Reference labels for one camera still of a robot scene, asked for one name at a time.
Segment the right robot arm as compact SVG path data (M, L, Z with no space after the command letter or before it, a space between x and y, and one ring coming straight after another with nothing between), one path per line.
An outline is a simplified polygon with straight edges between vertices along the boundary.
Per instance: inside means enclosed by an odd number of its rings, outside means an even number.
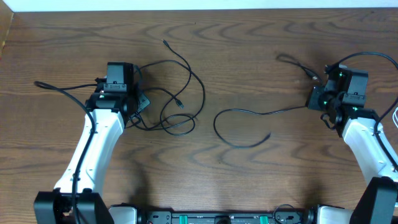
M315 86L306 106L321 111L327 128L349 146L367 187L354 210L319 205L314 223L392 223L397 208L397 154L387 140L380 117L364 107L368 73L334 65L328 80Z

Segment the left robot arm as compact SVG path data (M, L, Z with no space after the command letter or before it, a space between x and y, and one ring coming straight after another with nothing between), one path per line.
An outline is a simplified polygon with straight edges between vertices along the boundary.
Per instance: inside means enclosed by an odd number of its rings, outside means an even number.
M96 89L85 103L85 124L72 159L51 192L34 201L37 223L140 223L132 205L108 208L102 199L113 149L126 124L149 105L134 81L137 65L110 62L107 74L96 79Z

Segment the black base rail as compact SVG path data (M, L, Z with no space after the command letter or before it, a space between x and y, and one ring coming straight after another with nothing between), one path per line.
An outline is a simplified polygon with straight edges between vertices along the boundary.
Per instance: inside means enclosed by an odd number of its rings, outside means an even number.
M312 224L312 223L349 223L351 210L336 207L320 207L315 210L296 212L294 210L276 210L256 213L200 213L149 211L139 212L137 224Z

